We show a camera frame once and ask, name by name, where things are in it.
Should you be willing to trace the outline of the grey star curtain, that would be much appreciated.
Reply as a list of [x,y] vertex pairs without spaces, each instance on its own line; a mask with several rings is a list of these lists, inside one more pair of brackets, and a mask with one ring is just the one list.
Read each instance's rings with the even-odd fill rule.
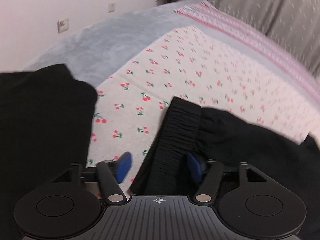
[[251,25],[319,77],[319,0],[208,0]]

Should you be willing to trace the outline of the black pants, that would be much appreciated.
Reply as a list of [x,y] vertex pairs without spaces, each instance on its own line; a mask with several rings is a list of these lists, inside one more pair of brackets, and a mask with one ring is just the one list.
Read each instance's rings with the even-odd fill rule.
[[194,195],[187,155],[226,166],[247,162],[299,196],[306,205],[303,239],[319,239],[319,147],[297,144],[227,111],[174,97],[131,187],[140,195]]

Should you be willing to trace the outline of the white wall socket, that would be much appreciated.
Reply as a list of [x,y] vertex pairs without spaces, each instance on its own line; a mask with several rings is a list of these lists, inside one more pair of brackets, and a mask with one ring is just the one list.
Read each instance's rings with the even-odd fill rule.
[[57,22],[57,31],[58,33],[62,33],[64,31],[67,31],[69,29],[69,19],[65,20],[59,20]]

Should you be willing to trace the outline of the pink striped blanket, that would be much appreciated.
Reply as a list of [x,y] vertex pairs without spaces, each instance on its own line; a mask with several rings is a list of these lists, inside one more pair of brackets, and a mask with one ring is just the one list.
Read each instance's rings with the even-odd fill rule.
[[216,29],[252,48],[288,74],[315,101],[319,102],[319,84],[304,66],[285,49],[250,25],[221,12],[209,2],[185,5],[176,9],[175,12]]

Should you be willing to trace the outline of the white wall switch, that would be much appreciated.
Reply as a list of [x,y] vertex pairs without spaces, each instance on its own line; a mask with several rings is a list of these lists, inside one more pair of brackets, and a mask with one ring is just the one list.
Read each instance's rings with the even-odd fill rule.
[[115,3],[110,3],[108,5],[108,13],[115,12],[115,10],[116,10],[116,4]]

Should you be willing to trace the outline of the cherry print bed sheet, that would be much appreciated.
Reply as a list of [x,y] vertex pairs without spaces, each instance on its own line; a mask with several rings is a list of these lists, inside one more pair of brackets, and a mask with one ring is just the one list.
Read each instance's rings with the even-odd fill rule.
[[319,111],[294,83],[194,26],[174,29],[97,88],[87,166],[133,157],[127,190],[172,97],[229,111],[293,141],[319,138]]

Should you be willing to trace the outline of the folded black garment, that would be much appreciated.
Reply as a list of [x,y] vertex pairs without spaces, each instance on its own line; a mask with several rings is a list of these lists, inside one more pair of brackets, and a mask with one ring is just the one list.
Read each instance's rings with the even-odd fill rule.
[[1,239],[20,237],[20,198],[86,163],[97,99],[64,64],[1,74]]

